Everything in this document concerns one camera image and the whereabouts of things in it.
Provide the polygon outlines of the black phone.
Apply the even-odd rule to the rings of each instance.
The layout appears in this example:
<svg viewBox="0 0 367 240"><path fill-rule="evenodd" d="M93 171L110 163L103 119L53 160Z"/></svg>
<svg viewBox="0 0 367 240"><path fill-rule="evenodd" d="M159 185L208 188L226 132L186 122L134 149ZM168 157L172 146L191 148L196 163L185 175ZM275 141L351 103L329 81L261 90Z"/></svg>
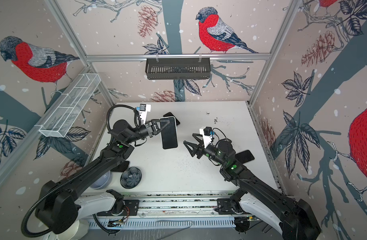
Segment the black phone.
<svg viewBox="0 0 367 240"><path fill-rule="evenodd" d="M174 149L178 147L177 141L177 132L176 132L176 124L174 117L163 117L160 119L168 119L168 123L170 124L168 133L164 136L161 136L162 148L164 150Z"/></svg>
<svg viewBox="0 0 367 240"><path fill-rule="evenodd" d="M124 161L123 163L121 163L120 165L118 165L117 167L111 169L111 172L115 172L115 173L122 173L124 171L126 171L129 167L130 162L129 161Z"/></svg>
<svg viewBox="0 0 367 240"><path fill-rule="evenodd" d="M235 155L235 158L241 164L248 163L248 162L253 161L255 159L255 157L253 156L253 154L251 153L250 150L245 150L245 151L237 153Z"/></svg>
<svg viewBox="0 0 367 240"><path fill-rule="evenodd" d="M176 126L179 126L180 125L180 121L178 120L178 118L175 117L171 112L168 112L168 113L164 114L163 117L165 117L165 118L166 117L174 117L175 118L175 124L176 124Z"/></svg>

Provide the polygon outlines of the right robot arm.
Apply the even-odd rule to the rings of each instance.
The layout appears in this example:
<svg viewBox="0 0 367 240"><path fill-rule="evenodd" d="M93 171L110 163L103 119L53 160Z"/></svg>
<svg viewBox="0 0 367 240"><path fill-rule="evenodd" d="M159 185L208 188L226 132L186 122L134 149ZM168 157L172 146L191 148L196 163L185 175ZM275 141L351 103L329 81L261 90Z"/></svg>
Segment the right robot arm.
<svg viewBox="0 0 367 240"><path fill-rule="evenodd" d="M321 227L311 206L304 200L296 201L264 183L249 170L244 162L253 160L249 150L236 153L232 143L223 140L217 146L205 145L199 134L193 134L198 144L184 141L192 157L206 156L220 164L224 180L238 187L231 199L236 213L250 213L266 222L284 240L316 240Z"/></svg>

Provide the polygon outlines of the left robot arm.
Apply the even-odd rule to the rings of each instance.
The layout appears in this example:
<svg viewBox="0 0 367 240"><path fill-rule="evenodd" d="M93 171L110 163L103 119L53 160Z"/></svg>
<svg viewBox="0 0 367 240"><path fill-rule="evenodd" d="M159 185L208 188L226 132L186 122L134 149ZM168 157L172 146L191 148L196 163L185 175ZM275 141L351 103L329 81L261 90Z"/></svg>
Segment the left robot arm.
<svg viewBox="0 0 367 240"><path fill-rule="evenodd" d="M49 181L42 186L38 201L33 205L35 216L48 227L40 235L48 232L60 234L77 220L82 207L75 201L95 181L130 157L134 150L131 143L169 130L176 130L174 119L150 120L140 128L131 127L126 120L116 121L108 131L110 143L101 150L97 159L69 178L57 183Z"/></svg>

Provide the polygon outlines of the dark flower-shaped dish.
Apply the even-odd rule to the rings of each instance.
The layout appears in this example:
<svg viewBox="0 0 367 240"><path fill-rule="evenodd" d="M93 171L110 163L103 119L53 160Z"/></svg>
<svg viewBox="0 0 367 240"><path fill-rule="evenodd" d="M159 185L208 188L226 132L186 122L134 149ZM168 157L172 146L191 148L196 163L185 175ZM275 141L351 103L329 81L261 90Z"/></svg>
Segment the dark flower-shaped dish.
<svg viewBox="0 0 367 240"><path fill-rule="evenodd" d="M133 189L140 183L141 178L141 170L136 167L131 167L122 173L120 177L120 184L125 189Z"/></svg>

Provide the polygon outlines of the lavender cup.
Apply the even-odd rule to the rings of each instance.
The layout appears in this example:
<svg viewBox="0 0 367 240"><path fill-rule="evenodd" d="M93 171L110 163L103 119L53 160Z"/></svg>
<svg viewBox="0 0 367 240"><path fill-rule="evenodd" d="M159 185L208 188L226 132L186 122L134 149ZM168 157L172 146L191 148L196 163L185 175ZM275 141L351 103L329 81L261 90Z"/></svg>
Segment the lavender cup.
<svg viewBox="0 0 367 240"><path fill-rule="evenodd" d="M112 173L108 171L104 175L102 175L98 180L96 180L93 184L90 185L90 188L94 190L100 190L106 188L112 180Z"/></svg>

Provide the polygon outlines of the white bowl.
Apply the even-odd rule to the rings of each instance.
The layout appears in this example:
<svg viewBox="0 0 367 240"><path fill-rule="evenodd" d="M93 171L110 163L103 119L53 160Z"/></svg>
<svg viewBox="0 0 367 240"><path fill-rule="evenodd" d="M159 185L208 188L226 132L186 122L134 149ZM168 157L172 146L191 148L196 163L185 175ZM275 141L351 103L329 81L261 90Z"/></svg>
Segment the white bowl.
<svg viewBox="0 0 367 240"><path fill-rule="evenodd" d="M89 230L89 222L87 220L78 220L74 222L66 231L56 235L58 240L80 240Z"/></svg>

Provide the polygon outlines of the black wall basket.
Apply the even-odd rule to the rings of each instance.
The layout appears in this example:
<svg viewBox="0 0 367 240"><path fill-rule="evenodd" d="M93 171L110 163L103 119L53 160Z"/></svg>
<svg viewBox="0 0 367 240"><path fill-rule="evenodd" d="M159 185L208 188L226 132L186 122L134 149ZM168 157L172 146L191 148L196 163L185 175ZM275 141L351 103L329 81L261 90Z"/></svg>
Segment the black wall basket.
<svg viewBox="0 0 367 240"><path fill-rule="evenodd" d="M149 80L205 80L211 63L209 58L147 59L145 73Z"/></svg>

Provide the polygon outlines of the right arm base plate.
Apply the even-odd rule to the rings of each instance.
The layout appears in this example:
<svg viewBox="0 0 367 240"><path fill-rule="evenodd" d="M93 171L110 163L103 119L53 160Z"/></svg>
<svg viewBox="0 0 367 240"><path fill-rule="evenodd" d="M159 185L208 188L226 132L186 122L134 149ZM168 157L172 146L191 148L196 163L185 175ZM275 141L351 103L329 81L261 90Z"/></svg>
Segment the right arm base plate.
<svg viewBox="0 0 367 240"><path fill-rule="evenodd" d="M243 215L243 216L255 216L251 213L251 206L248 201L239 201L238 203L230 198L217 199L216 207L214 211L219 215Z"/></svg>

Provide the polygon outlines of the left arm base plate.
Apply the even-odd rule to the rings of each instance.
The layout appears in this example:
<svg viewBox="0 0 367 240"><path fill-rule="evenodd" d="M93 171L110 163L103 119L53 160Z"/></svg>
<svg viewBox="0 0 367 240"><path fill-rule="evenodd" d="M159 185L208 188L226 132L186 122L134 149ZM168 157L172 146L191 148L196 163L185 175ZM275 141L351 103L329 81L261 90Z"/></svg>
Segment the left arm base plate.
<svg viewBox="0 0 367 240"><path fill-rule="evenodd" d="M139 207L139 200L123 200L115 203L111 210L100 212L96 215L99 217L116 217L116 216L136 216Z"/></svg>

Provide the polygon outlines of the white mesh wall basket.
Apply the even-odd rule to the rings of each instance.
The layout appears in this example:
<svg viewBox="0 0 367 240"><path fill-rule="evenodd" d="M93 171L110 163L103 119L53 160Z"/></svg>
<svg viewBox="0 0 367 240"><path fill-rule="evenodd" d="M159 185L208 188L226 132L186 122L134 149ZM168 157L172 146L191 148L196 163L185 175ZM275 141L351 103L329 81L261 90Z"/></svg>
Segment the white mesh wall basket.
<svg viewBox="0 0 367 240"><path fill-rule="evenodd" d="M61 95L60 104L41 125L39 132L45 137L64 138L100 82L98 74L79 75L73 88Z"/></svg>

